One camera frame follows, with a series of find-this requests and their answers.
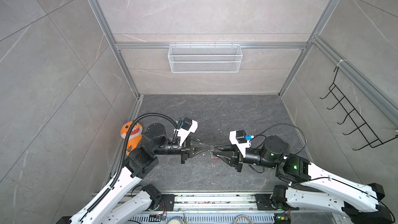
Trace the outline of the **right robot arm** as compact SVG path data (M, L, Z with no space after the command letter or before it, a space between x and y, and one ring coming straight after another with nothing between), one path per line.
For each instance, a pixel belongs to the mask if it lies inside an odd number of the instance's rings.
M311 208L333 212L354 224L393 224L396 218L382 203L383 186L364 185L322 169L309 160L290 152L290 145L278 136L265 137L262 146L251 148L253 135L230 133L230 144L216 146L213 156L237 172L245 164L276 170L285 185L274 187L270 202L273 208L289 211Z

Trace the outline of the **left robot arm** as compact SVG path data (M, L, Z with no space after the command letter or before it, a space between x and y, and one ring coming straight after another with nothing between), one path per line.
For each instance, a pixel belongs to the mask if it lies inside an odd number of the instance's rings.
M123 224L148 209L165 211L162 194L152 184L143 186L122 205L118 203L159 164L158 155L180 155L184 163L207 148L206 144L190 138L198 128L197 121L185 118L173 124L176 137L168 139L160 123L152 124L146 132L137 121L126 123L120 132L125 139L122 158L113 179L85 207L73 216L61 217L58 223Z

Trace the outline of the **orange shark plush toy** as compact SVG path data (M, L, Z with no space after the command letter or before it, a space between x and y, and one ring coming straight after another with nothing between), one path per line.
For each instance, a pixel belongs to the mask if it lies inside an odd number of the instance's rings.
M121 129L120 135L123 139L125 139L128 129L130 128L132 122L127 122ZM142 139L142 131L143 127L140 123L137 123L132 129L129 137L129 141L126 145L126 156L129 155L131 151L133 151L139 144Z

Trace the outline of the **aluminium rail frame front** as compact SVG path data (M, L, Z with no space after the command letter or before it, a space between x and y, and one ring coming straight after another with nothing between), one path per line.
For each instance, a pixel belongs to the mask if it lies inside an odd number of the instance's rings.
M145 192L125 196L105 216L90 213L83 224L348 224L347 217L326 210L259 211L252 192L174 192L173 211L148 211Z

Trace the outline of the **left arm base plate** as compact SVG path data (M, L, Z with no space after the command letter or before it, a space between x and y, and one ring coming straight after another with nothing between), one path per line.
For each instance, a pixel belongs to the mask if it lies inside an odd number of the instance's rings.
M172 194L162 195L159 201L151 203L148 211L173 211L175 205L175 197L176 196Z

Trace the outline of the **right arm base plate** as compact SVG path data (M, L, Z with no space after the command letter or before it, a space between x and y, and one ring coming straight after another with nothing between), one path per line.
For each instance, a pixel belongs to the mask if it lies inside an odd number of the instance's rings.
M283 210L283 211L296 211L297 207L292 207L287 204L286 199L276 197L272 194L255 194L256 205L259 211L266 210Z

